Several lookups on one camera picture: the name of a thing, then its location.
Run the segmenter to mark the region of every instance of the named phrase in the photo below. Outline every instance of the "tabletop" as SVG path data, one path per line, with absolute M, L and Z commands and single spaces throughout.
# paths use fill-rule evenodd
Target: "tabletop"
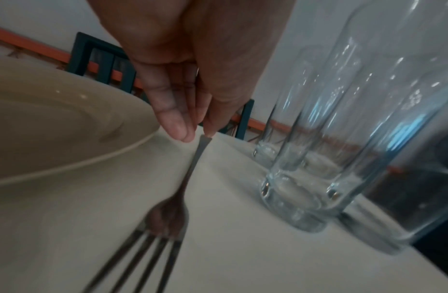
M 0 187 L 0 292 L 80 292 L 149 208 L 173 194 L 197 143 L 160 130 L 105 162 Z M 218 134 L 203 153 L 167 293 L 448 293 L 448 278 L 413 248 L 389 256 L 335 224 L 309 234 L 272 215 L 259 199 L 266 170 L 252 161 L 253 147 Z M 145 292 L 154 292 L 150 280 Z

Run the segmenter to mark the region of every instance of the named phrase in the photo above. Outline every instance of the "silver fork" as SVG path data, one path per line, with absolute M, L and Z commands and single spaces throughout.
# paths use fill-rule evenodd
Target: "silver fork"
M 84 288 L 83 293 L 93 292 L 94 289 L 127 254 L 127 252 L 130 251 L 142 235 L 146 235 L 146 239 L 133 256 L 130 263 L 127 265 L 121 277 L 113 286 L 111 293 L 116 293 L 121 290 L 124 283 L 127 281 L 157 237 L 159 238 L 159 242 L 152 258 L 148 262 L 148 265 L 137 283 L 134 293 L 140 293 L 142 291 L 143 286 L 147 282 L 148 277 L 158 262 L 158 259 L 165 249 L 166 244 L 168 241 L 172 241 L 172 249 L 169 253 L 168 260 L 163 270 L 163 275 L 161 276 L 161 280 L 156 289 L 157 293 L 162 293 L 164 291 L 179 254 L 179 250 L 181 249 L 182 240 L 184 239 L 185 231 L 187 230 L 187 225 L 189 222 L 188 211 L 184 202 L 185 189 L 201 154 L 210 142 L 211 138 L 207 138 L 204 135 L 200 137 L 200 142 L 190 167 L 187 170 L 187 173 L 185 174 L 184 179 L 182 180 L 182 183 L 177 191 L 170 198 L 161 201 L 148 211 L 147 215 L 142 219 L 137 228 L 123 242 L 121 247 L 118 248 L 114 255 L 106 262 L 106 264 L 100 269 L 100 271 L 98 271 L 90 283 Z

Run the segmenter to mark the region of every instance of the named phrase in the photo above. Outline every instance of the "fork handle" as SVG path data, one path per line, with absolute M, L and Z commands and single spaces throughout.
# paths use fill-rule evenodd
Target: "fork handle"
M 189 182 L 190 177 L 192 176 L 192 173 L 194 172 L 195 166 L 198 163 L 198 160 L 201 157 L 201 154 L 206 149 L 208 144 L 211 142 L 212 138 L 206 137 L 203 134 L 200 136 L 200 142 L 198 143 L 198 147 L 196 148 L 195 155 L 192 159 L 192 162 L 190 163 L 189 169 L 187 170 L 187 173 L 184 176 L 184 179 L 182 179 L 182 183 L 179 187 L 178 191 L 181 191 L 180 193 L 185 192 L 185 188 L 187 187 L 187 184 Z

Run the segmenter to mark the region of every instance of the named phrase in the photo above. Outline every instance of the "wooden chair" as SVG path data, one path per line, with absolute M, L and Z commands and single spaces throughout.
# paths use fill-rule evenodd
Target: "wooden chair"
M 94 38 L 87 34 L 81 32 L 77 33 L 76 40 L 74 41 L 73 49 L 71 51 L 70 62 L 66 67 L 66 71 L 83 76 L 89 64 L 92 50 L 94 49 L 98 49 L 101 52 L 101 61 L 98 64 L 96 80 L 104 84 L 109 84 L 115 58 L 118 57 L 125 59 L 127 60 L 126 69 L 123 71 L 123 78 L 119 88 L 125 92 L 131 93 L 134 86 L 134 81 L 136 79 L 136 71 L 129 62 L 129 58 L 126 53 L 121 47 Z M 143 93 L 140 98 L 149 103 L 145 93 Z M 235 135 L 238 139 L 243 140 L 245 137 L 245 131 L 248 126 L 248 121 L 250 120 L 253 104 L 254 100 L 250 100 L 243 106 Z M 225 127 L 221 129 L 220 132 L 227 133 L 228 130 L 229 128 Z

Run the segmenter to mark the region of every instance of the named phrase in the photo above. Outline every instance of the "beige plate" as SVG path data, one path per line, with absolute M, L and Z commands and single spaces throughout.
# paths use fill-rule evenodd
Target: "beige plate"
M 152 108 L 133 95 L 0 57 L 0 185 L 113 157 L 158 128 Z

